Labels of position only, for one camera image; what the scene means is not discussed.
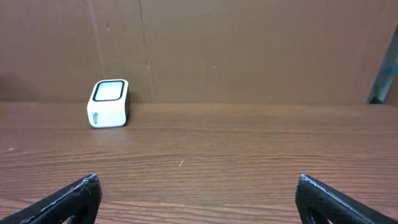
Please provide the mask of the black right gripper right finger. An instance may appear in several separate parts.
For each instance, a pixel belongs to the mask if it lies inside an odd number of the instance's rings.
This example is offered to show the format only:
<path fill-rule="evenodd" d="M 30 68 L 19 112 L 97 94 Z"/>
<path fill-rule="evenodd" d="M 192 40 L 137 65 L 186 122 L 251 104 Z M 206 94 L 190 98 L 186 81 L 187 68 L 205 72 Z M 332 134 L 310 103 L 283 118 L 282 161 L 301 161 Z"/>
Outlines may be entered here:
<path fill-rule="evenodd" d="M 295 203 L 302 223 L 397 224 L 397 220 L 307 174 L 302 174 L 298 180 Z"/>

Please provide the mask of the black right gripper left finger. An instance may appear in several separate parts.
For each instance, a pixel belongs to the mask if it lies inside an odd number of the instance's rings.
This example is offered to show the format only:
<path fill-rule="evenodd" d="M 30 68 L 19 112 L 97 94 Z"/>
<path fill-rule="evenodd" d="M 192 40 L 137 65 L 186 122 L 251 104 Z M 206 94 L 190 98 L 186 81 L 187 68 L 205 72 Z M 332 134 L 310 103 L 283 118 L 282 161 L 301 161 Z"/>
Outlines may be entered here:
<path fill-rule="evenodd" d="M 9 215 L 1 223 L 94 224 L 102 199 L 97 174 L 89 174 L 48 197 Z"/>

